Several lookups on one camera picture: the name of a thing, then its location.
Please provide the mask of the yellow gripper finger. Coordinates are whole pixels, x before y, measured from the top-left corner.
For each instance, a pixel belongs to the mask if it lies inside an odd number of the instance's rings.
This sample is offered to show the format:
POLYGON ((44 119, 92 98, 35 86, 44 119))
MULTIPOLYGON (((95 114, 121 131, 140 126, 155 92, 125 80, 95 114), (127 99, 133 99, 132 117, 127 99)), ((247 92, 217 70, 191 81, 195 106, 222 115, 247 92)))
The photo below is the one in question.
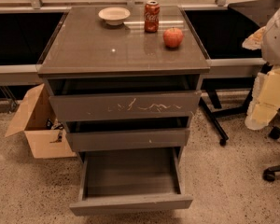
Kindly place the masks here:
POLYGON ((255 33, 250 35, 248 38, 244 40, 242 43, 242 47, 244 49, 256 50, 261 49, 262 39, 265 32, 266 27, 263 26, 259 28, 255 33))
POLYGON ((250 130, 266 127, 280 109, 280 66, 274 66, 267 74, 258 73, 249 104, 245 126, 250 130))

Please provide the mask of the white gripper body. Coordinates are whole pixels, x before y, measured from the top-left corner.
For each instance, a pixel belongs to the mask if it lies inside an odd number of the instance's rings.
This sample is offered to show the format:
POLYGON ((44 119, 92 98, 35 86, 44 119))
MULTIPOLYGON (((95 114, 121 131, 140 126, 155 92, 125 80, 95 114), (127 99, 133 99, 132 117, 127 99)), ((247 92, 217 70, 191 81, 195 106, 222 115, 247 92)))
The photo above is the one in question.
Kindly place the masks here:
POLYGON ((271 65, 280 65, 280 8, 266 24, 261 52, 266 62, 271 65))

